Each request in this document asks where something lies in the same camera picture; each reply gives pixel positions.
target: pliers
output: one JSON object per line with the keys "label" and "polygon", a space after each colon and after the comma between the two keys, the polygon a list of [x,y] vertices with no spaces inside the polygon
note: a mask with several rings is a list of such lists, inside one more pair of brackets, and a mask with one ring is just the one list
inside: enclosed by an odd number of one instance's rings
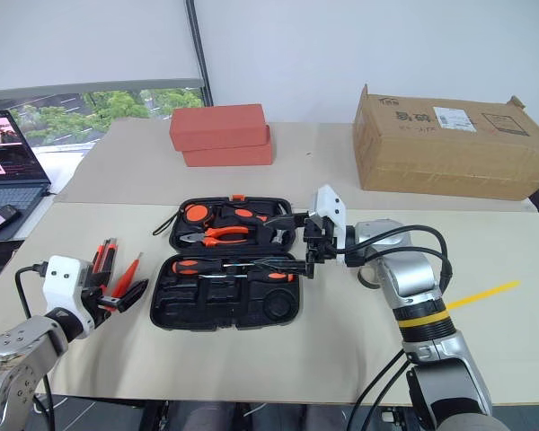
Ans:
{"label": "pliers", "polygon": [[225,245],[225,244],[237,244],[240,242],[246,242],[246,239],[242,240],[219,240],[220,236],[228,235],[230,233],[242,233],[247,235],[250,230],[246,226],[227,226],[227,227],[210,227],[205,232],[201,233],[189,233],[180,237],[182,241],[185,242],[199,242],[206,247],[214,247],[216,245]]}

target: yellow tape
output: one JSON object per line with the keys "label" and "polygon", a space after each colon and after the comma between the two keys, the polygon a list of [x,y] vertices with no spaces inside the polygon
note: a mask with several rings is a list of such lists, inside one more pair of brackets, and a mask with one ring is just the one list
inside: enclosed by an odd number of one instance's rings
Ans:
{"label": "yellow tape", "polygon": [[467,296],[464,299],[460,299],[459,301],[454,301],[452,303],[449,303],[447,305],[448,310],[453,310],[454,308],[461,307],[463,305],[467,305],[469,303],[474,303],[475,301],[480,301],[481,299],[488,298],[490,296],[500,294],[501,292],[506,292],[509,289],[512,289],[513,287],[517,287],[521,284],[519,280],[512,281],[510,283],[506,283],[505,285],[493,287],[492,289],[485,290],[479,294]]}
{"label": "yellow tape", "polygon": [[436,312],[435,314],[430,314],[429,316],[408,319],[407,321],[397,321],[397,325],[400,328],[411,328],[413,326],[427,325],[428,323],[433,323],[434,321],[442,321],[447,317],[449,317],[449,312],[444,310],[443,312]]}

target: black tool case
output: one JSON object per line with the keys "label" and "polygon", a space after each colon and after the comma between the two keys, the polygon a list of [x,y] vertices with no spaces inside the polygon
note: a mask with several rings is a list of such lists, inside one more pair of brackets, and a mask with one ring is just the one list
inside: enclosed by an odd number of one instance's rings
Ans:
{"label": "black tool case", "polygon": [[[295,230],[281,231],[280,236],[263,225],[270,217],[290,213],[289,202],[280,198],[196,198],[181,204],[170,234],[170,244],[180,254],[171,256],[160,268],[150,311],[152,322],[167,330],[216,330],[233,325],[253,329],[292,321],[300,304],[299,276],[279,282],[235,277],[260,270],[256,266],[228,266],[214,273],[228,276],[223,278],[174,274],[172,270],[175,262],[192,259],[221,259],[224,264],[251,263],[267,257],[294,259],[287,252],[296,238]],[[181,238],[227,226],[246,226],[248,233],[226,234],[222,241],[238,242],[210,247]]]}

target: white tabletop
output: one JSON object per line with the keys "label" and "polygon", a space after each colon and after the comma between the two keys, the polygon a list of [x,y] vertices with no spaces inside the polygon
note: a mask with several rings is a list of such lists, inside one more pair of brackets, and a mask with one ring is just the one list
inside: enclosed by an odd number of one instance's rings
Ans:
{"label": "white tabletop", "polygon": [[208,196],[287,197],[307,207],[330,184],[353,209],[535,211],[528,199],[507,201],[364,191],[351,140],[351,124],[270,123],[271,166],[189,168],[160,119],[118,119],[78,166],[58,202],[179,205]]}
{"label": "white tabletop", "polygon": [[[174,251],[167,234],[153,237],[151,231],[174,209],[55,204],[4,269],[0,332],[23,319],[13,286],[16,269],[52,254],[91,259],[110,236],[119,239],[117,273],[144,252],[137,276],[150,278],[145,296],[126,313],[112,315],[90,338],[72,342],[51,374],[55,393],[348,403],[400,348],[401,336],[382,293],[365,289],[355,270],[334,262],[318,266],[314,280],[303,280],[301,311],[286,326],[205,333],[157,328],[149,319],[155,276]],[[354,210],[348,223],[380,217],[429,224],[445,235],[454,264],[446,302],[520,282],[511,291],[451,313],[493,402],[539,403],[539,214]],[[435,246],[428,235],[414,234],[413,239],[416,245]],[[303,258],[299,239],[292,252]],[[28,274],[22,282],[31,309],[44,312],[42,280]],[[410,402],[403,378],[384,402]]]}

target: laptop screen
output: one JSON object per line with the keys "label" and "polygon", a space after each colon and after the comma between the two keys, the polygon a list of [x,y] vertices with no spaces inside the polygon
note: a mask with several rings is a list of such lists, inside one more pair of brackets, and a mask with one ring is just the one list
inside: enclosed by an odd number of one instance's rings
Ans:
{"label": "laptop screen", "polygon": [[48,181],[38,159],[7,111],[0,111],[0,181]]}

